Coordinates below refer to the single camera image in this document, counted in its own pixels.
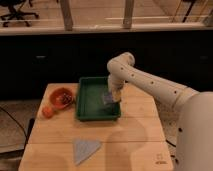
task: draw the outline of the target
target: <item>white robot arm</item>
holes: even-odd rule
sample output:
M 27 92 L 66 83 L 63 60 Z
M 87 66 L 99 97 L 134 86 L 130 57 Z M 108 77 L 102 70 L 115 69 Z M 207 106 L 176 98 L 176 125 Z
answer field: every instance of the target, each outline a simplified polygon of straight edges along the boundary
M 175 171 L 213 170 L 213 93 L 198 92 L 135 69 L 135 59 L 125 52 L 112 58 L 107 68 L 109 91 L 120 100 L 125 81 L 180 112 Z

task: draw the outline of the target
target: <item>bowl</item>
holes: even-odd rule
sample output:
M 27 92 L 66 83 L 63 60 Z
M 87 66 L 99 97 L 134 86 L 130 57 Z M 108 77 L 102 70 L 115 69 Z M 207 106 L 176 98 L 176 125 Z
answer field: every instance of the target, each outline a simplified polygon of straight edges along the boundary
M 64 109 L 74 101 L 73 93 L 67 88 L 58 88 L 52 92 L 49 97 L 50 103 L 54 109 Z

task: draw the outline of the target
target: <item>green plastic bin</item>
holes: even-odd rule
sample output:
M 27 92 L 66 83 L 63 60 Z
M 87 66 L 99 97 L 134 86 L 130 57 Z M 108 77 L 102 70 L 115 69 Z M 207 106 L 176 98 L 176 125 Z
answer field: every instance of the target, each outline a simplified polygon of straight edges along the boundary
M 77 94 L 77 119 L 81 121 L 117 120 L 121 116 L 120 104 L 104 105 L 102 95 L 107 91 L 107 77 L 81 77 Z

